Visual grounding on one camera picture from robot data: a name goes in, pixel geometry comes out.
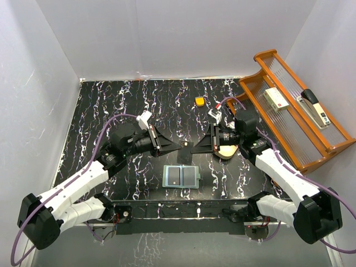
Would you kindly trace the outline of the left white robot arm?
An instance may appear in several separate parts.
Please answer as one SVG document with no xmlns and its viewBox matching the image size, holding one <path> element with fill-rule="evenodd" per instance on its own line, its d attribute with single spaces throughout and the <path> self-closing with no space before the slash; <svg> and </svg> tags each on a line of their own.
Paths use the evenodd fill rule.
<svg viewBox="0 0 356 267">
<path fill-rule="evenodd" d="M 111 200 L 99 193 L 78 202 L 84 194 L 103 184 L 127 165 L 130 156 L 149 152 L 159 157 L 180 149 L 180 145 L 149 125 L 137 130 L 132 124 L 117 128 L 89 162 L 63 183 L 35 196 L 25 196 L 18 216 L 18 227 L 36 249 L 49 247 L 67 229 L 89 220 L 108 222 L 115 215 Z"/>
</svg>

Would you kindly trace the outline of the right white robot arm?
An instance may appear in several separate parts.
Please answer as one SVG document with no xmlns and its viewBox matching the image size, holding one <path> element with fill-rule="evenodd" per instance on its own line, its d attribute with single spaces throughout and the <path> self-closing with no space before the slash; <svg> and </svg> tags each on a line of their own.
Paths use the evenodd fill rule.
<svg viewBox="0 0 356 267">
<path fill-rule="evenodd" d="M 299 237 L 313 244 L 342 228 L 342 214 L 337 193 L 322 189 L 304 180 L 276 149 L 272 140 L 256 126 L 254 116 L 240 110 L 234 118 L 234 128 L 221 125 L 222 113 L 212 108 L 208 114 L 215 120 L 205 136 L 195 145 L 192 154 L 217 152 L 221 146 L 237 146 L 243 157 L 267 174 L 289 196 L 279 199 L 262 191 L 250 198 L 246 207 L 233 213 L 234 217 L 262 220 L 273 217 L 292 226 Z"/>
</svg>

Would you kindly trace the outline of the green card holder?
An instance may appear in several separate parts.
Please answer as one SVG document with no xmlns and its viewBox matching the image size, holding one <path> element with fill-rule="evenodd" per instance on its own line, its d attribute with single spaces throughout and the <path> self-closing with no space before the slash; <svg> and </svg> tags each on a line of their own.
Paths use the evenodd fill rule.
<svg viewBox="0 0 356 267">
<path fill-rule="evenodd" d="M 180 178 L 181 178 L 181 183 L 179 186 L 169 186 L 167 184 L 167 168 L 168 167 L 179 167 L 180 168 L 180 171 L 181 171 L 181 174 L 180 174 Z M 162 187 L 165 187 L 165 188 L 176 188 L 176 189 L 198 189 L 200 186 L 199 186 L 199 181 L 201 180 L 201 176 L 200 176 L 200 173 L 199 173 L 199 168 L 197 166 L 192 166 L 195 168 L 195 177 L 196 177 L 196 184 L 195 186 L 184 186 L 183 185 L 183 173 L 182 173 L 182 169 L 184 167 L 189 167 L 189 166 L 186 166 L 186 165 L 165 165 L 164 166 L 164 170 L 163 170 L 163 176 L 162 176 Z"/>
</svg>

